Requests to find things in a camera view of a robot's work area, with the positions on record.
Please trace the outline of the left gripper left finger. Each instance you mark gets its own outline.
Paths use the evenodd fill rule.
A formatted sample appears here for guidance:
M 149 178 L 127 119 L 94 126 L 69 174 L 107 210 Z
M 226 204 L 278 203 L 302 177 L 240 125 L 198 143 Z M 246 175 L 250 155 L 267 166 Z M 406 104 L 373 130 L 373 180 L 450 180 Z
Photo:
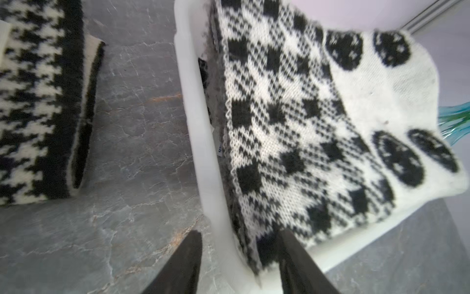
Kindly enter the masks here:
M 143 290 L 144 294 L 195 294 L 198 288 L 202 234 L 190 231 L 160 270 L 156 278 Z

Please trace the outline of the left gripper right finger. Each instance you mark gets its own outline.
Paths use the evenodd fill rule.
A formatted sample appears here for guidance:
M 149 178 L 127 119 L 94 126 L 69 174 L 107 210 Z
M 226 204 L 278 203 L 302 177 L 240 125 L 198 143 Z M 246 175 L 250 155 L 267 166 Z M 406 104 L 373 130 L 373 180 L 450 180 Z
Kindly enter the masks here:
M 277 234 L 277 257 L 285 294 L 339 294 L 294 234 Z

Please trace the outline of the black white patterned scarf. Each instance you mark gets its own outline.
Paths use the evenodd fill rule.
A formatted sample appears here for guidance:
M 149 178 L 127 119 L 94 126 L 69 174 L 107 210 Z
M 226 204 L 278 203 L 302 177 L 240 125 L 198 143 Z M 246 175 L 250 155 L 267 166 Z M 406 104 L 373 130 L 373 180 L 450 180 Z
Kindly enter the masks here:
M 469 186 L 438 128 L 438 73 L 403 31 L 321 27 L 285 1 L 213 1 L 225 185 L 246 262 Z

